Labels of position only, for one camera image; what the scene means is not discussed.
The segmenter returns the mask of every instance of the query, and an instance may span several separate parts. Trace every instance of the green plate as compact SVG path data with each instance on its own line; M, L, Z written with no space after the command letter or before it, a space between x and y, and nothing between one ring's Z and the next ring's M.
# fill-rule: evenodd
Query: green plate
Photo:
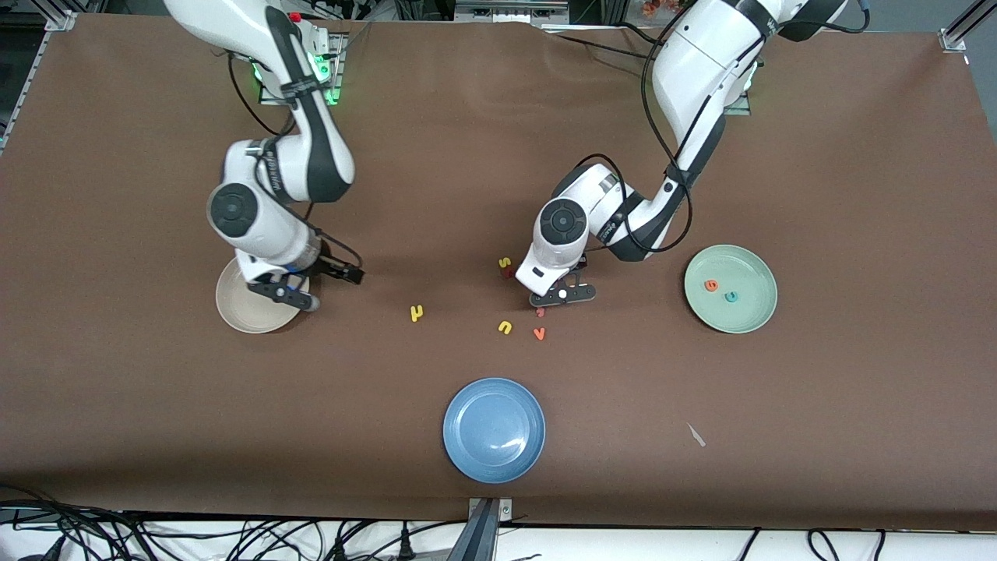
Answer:
M710 291L707 282L715 281ZM762 258L737 246L713 246L696 254L686 269L686 299L713 329L747 333L776 311L776 278Z

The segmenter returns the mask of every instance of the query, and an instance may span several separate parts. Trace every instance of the plate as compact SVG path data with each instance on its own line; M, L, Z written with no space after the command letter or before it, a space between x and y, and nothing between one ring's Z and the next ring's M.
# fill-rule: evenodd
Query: plate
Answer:
M714 281L713 286L707 282ZM726 333L747 333L776 312L776 278L762 258L737 246L712 246L686 268L685 293L707 325Z
M465 386L450 402L443 421L451 461L481 483L522 477L540 457L545 433L536 398L505 378L483 378Z
M308 292L309 279L301 284ZM214 288L214 304L226 323L243 333L267 333L287 325L301 311L293 305L277 303L270 298L250 292L233 259L221 272Z

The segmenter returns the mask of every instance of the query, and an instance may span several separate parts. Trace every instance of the plug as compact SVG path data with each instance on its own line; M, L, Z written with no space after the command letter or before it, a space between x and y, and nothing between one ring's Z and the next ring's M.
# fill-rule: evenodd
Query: plug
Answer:
M398 561L412 561L416 558L416 552L412 550L412 542L409 541L409 523L402 522L402 543L398 546Z
M42 561L59 561L59 556L62 553L62 546L64 543L66 543L65 534L59 536L56 543L52 544L52 547L45 552L45 555L42 556Z
M332 546L332 561L347 561L346 559L346 549L343 547L343 542L336 538L336 543Z

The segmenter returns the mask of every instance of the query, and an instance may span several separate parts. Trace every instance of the small white scrap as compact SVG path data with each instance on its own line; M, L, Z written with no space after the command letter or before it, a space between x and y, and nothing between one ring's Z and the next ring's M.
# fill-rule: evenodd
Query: small white scrap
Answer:
M697 442L699 442L700 447L705 448L706 447L706 440L703 440L703 437L700 436L698 432L696 432L696 429L693 428L691 424L689 424L689 423L686 423L686 424L689 426L689 430L692 431L692 437L695 438Z

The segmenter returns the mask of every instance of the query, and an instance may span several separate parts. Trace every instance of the blue plate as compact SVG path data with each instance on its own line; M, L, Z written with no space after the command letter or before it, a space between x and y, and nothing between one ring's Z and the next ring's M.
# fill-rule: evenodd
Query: blue plate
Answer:
M451 461L481 483L509 483L528 472L540 457L545 433L536 398L505 378L466 385L443 419Z

